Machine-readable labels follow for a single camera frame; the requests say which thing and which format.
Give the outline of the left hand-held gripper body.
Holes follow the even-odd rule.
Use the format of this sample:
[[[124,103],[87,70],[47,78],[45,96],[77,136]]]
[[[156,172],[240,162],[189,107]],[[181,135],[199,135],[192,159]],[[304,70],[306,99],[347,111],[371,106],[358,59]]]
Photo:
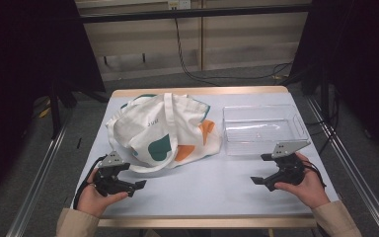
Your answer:
[[[106,155],[98,165],[98,172],[94,177],[93,183],[96,186],[98,193],[104,197],[115,195],[127,191],[128,182],[118,178],[121,172],[116,170],[116,167],[124,162],[116,151],[112,151]]]

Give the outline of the black horizontal bar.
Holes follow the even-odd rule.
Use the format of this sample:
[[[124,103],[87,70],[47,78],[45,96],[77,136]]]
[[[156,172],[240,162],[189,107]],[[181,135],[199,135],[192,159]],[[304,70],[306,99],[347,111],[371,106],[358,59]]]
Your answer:
[[[92,14],[81,15],[78,18],[83,24],[109,23],[109,22],[129,22],[147,20],[166,20],[179,18],[200,18],[200,17],[223,17],[239,15],[263,15],[263,14],[285,14],[304,13],[314,9],[312,4],[295,5],[270,5],[238,8],[208,8],[192,10],[166,10],[123,14]]]

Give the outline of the black stand leg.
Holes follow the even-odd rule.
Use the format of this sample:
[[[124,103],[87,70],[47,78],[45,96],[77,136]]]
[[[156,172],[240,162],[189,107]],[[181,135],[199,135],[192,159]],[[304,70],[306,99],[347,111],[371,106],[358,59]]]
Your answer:
[[[48,96],[50,100],[50,110],[52,117],[52,139],[55,139],[61,129],[61,120],[59,113],[58,96],[56,83],[52,81],[49,86]]]

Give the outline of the person's right hand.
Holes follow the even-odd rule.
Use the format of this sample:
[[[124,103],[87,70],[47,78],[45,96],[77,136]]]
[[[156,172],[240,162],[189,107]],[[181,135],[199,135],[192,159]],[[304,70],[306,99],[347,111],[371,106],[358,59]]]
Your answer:
[[[291,185],[283,182],[275,183],[278,190],[289,192],[298,197],[306,206],[311,209],[330,203],[325,188],[323,187],[318,174],[308,168],[304,170],[304,179],[299,185]]]

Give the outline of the metal floor rail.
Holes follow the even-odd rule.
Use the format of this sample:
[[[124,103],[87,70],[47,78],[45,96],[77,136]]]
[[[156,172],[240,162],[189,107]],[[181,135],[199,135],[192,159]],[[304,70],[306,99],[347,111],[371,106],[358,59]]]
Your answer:
[[[319,124],[315,144],[338,194],[364,237],[379,237],[379,144],[356,117],[341,109],[341,122],[323,121],[322,109],[309,97],[309,114]]]
[[[66,126],[70,122],[70,119],[71,115],[67,114],[62,120],[61,128],[51,139],[46,153],[42,158],[38,172],[35,175],[34,181],[15,216],[6,237],[23,237],[33,211],[37,205],[39,194],[43,189],[43,185],[47,179],[49,170],[65,136]]]

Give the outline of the white patterned tote bag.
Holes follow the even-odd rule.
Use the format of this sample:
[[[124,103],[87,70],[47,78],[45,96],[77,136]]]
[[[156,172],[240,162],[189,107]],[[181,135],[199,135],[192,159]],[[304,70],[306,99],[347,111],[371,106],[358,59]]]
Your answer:
[[[110,146],[128,148],[136,173],[173,169],[220,152],[221,134],[210,106],[188,95],[141,95],[106,123]]]

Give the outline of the clear plastic container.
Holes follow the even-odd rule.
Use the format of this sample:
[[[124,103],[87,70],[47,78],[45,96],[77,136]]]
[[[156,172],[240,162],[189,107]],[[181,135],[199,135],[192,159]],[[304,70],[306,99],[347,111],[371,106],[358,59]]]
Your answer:
[[[293,105],[225,107],[223,129],[225,151],[231,156],[271,153],[278,142],[309,139]]]

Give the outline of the white wall socket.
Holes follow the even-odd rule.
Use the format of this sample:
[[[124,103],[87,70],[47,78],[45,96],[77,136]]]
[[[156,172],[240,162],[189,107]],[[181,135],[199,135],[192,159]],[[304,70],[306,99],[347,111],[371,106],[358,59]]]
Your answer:
[[[190,0],[168,0],[170,10],[188,10],[191,8]]]

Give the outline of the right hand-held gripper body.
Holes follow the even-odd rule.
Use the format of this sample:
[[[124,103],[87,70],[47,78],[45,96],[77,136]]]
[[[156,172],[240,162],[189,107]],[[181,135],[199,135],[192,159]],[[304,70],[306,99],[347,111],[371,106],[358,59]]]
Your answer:
[[[279,170],[277,173],[267,177],[270,184],[266,187],[271,192],[275,190],[275,183],[283,182],[299,185],[303,181],[305,166],[295,152],[309,144],[310,142],[307,140],[280,141],[275,144],[270,154],[276,159],[275,163]]]

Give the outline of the dark curtain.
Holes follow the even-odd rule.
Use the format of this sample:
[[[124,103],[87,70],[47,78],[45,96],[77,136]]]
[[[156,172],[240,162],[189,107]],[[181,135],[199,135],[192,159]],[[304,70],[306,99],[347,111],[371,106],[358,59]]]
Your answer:
[[[311,0],[291,73],[324,75],[379,141],[379,0]]]
[[[0,0],[0,182],[38,98],[73,107],[74,91],[104,90],[75,0]]]

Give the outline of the person's left hand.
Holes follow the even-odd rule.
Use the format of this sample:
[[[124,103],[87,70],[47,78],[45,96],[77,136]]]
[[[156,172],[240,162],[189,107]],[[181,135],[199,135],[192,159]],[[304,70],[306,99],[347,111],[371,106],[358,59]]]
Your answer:
[[[87,179],[87,185],[78,200],[77,210],[100,218],[108,206],[127,198],[128,194],[122,192],[107,197],[100,195],[93,183],[97,172],[98,170],[94,169]]]

